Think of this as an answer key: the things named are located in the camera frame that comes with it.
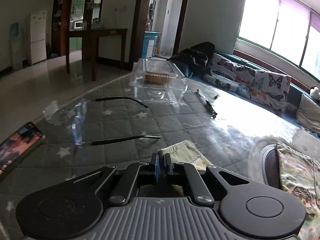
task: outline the wooden table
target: wooden table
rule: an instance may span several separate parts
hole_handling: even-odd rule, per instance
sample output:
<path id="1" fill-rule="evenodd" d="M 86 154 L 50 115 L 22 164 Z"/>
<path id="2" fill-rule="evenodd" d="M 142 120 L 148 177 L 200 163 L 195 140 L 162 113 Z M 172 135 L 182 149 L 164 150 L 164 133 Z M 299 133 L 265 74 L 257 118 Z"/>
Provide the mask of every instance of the wooden table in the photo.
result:
<path id="1" fill-rule="evenodd" d="M 69 65 L 69 38 L 75 37 L 87 37 L 90 40 L 91 47 L 91 77 L 92 81 L 96 80 L 96 57 L 98 55 L 98 47 L 99 47 L 99 37 L 105 36 L 114 36 L 121 35 L 121 59 L 120 59 L 120 68 L 123 68 L 124 65 L 124 53 L 125 53 L 125 42 L 127 38 L 128 29 L 91 29 L 91 30 L 70 30 L 68 31 L 68 35 L 66 35 L 66 66 L 67 66 L 67 74 L 70 73 L 70 65 Z"/>

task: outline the metal screw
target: metal screw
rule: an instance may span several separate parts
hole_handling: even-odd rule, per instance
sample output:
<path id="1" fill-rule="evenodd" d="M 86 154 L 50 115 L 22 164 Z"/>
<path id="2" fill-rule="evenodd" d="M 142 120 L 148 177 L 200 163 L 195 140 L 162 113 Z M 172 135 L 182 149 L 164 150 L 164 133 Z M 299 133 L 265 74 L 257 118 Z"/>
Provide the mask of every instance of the metal screw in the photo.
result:
<path id="1" fill-rule="evenodd" d="M 210 196 L 199 196 L 199 197 L 197 197 L 197 201 L 200 202 L 200 203 L 204 203 L 204 204 L 210 203 L 212 200 L 213 199 Z"/>
<path id="2" fill-rule="evenodd" d="M 125 201 L 125 198 L 122 197 L 122 196 L 117 195 L 117 196 L 110 197 L 110 201 L 112 203 L 120 204 L 120 203 L 123 203 Z"/>

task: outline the gray ribbed panel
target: gray ribbed panel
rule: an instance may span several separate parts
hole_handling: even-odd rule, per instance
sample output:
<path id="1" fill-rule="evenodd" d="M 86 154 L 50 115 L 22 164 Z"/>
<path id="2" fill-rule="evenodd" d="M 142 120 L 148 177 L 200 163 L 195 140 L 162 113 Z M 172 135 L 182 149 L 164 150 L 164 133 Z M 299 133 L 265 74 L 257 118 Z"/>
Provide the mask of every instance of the gray ribbed panel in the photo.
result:
<path id="1" fill-rule="evenodd" d="M 228 231 L 207 207 L 188 198 L 136 197 L 127 206 L 110 208 L 104 218 L 74 240 L 244 240 Z"/>

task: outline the gray star-patterned sheet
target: gray star-patterned sheet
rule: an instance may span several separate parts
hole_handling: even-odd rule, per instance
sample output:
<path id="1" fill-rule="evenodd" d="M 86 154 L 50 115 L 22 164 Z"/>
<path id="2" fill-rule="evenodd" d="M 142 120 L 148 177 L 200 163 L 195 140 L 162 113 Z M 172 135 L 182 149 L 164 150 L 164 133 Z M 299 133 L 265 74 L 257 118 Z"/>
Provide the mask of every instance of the gray star-patterned sheet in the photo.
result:
<path id="1" fill-rule="evenodd" d="M 134 97 L 129 79 L 129 75 L 125 75 L 83 98 Z M 252 165 L 250 153 L 262 138 L 292 142 L 300 130 L 275 114 L 223 90 L 193 80 L 187 82 L 188 91 L 176 106 L 149 104 L 149 108 L 144 108 L 132 100 L 89 102 L 87 105 L 83 141 L 140 134 L 161 136 L 159 140 L 141 138 L 77 148 L 66 126 L 55 126 L 43 119 L 39 121 L 36 125 L 46 135 L 45 142 L 0 183 L 0 223 L 4 228 L 4 231 L 0 230 L 0 239 L 8 239 L 4 234 L 9 239 L 22 237 L 15 219 L 15 208 L 24 196 L 106 164 L 116 164 L 119 169 L 124 169 L 130 163 L 149 161 L 152 153 L 161 148 L 189 140 L 211 163 L 248 177 L 250 167 L 256 166 L 255 163 Z M 195 95 L 197 89 L 213 102 L 218 113 L 216 119 L 210 118 Z M 63 109 L 72 109 L 80 99 Z M 320 148 L 316 138 L 312 141 L 313 136 L 301 132 L 303 137 L 311 137 L 309 150 Z"/>

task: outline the microwave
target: microwave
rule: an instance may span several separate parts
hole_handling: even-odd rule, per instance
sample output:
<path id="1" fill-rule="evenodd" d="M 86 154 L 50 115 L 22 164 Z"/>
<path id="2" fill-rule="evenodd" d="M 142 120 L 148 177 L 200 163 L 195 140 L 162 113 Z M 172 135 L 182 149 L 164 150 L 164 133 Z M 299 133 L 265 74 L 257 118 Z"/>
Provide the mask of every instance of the microwave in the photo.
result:
<path id="1" fill-rule="evenodd" d="M 82 29 L 83 27 L 83 22 L 74 22 L 73 24 L 74 29 Z"/>

